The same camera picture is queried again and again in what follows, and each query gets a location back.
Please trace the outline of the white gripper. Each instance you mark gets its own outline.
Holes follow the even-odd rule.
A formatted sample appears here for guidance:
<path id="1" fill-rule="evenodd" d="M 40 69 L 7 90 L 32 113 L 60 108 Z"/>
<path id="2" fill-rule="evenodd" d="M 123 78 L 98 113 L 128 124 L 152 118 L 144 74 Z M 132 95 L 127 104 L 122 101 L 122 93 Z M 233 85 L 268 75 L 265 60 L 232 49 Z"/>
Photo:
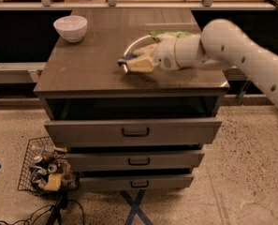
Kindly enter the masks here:
<path id="1" fill-rule="evenodd" d="M 178 70 L 175 56 L 175 45 L 177 38 L 166 38 L 155 43 L 140 48 L 136 48 L 132 53 L 136 56 L 152 54 L 155 64 L 164 70 Z M 126 61 L 126 67 L 130 72 L 148 73 L 154 71 L 154 61 L 150 56 L 142 56 Z"/>

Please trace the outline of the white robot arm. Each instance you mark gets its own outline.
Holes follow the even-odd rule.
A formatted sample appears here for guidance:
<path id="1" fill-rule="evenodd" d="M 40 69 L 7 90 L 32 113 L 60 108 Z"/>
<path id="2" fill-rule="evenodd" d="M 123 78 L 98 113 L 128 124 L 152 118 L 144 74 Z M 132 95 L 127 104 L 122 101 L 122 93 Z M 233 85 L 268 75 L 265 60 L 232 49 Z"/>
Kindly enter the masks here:
<path id="1" fill-rule="evenodd" d="M 254 43 L 235 23 L 213 20 L 198 34 L 153 31 L 118 60 L 127 72 L 155 68 L 225 70 L 237 67 L 278 108 L 278 55 Z"/>

